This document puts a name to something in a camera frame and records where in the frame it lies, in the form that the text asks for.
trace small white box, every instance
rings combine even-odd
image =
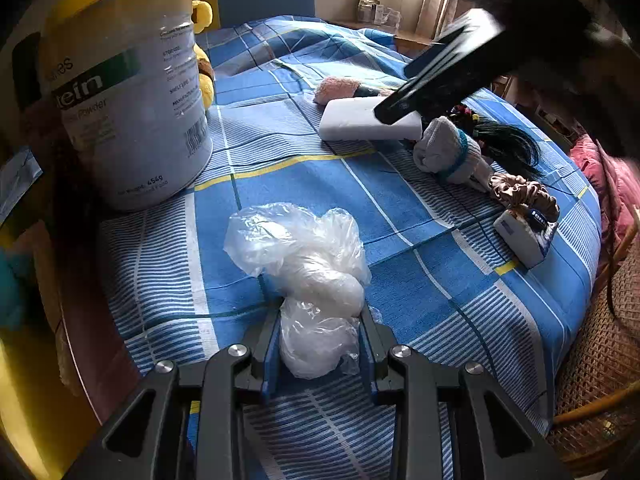
[[[546,228],[537,232],[525,218],[525,211],[524,208],[507,209],[494,222],[494,229],[524,266],[531,269],[545,259],[558,222],[548,222]]]

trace wicker chair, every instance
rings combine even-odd
[[[625,236],[623,242],[630,248],[612,279],[618,320],[607,304],[607,279],[596,280],[591,307],[558,373],[557,415],[547,440],[577,477],[608,468],[640,420],[640,239],[636,232]]]

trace scrunchie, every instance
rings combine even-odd
[[[509,207],[524,204],[540,211],[548,222],[558,221],[560,208],[556,198],[539,182],[530,182],[519,175],[495,173],[489,183],[493,196]]]

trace white sponge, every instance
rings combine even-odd
[[[420,140],[422,120],[418,112],[411,112],[394,124],[382,124],[373,115],[373,108],[385,99],[350,97],[329,101],[318,135],[324,140]]]

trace blue checkered bedsheet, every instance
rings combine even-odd
[[[209,164],[172,199],[100,226],[104,288],[140,371],[165,358],[206,359],[264,315],[273,285],[245,276],[222,250],[231,213],[278,201],[316,214],[341,207],[366,247],[367,300],[398,340],[435,362],[481,362],[545,432],[600,247],[598,200],[582,173],[507,102],[487,90],[467,100],[528,131],[542,181],[564,191],[550,190],[561,216],[549,254],[524,269],[492,229],[502,207],[487,196],[421,173],[399,142],[319,139],[312,92],[323,77],[402,82],[407,60],[388,34],[281,16],[196,39],[215,71]],[[359,378],[285,372],[271,404],[246,409],[250,476],[386,478],[393,423],[393,409],[373,406]]]

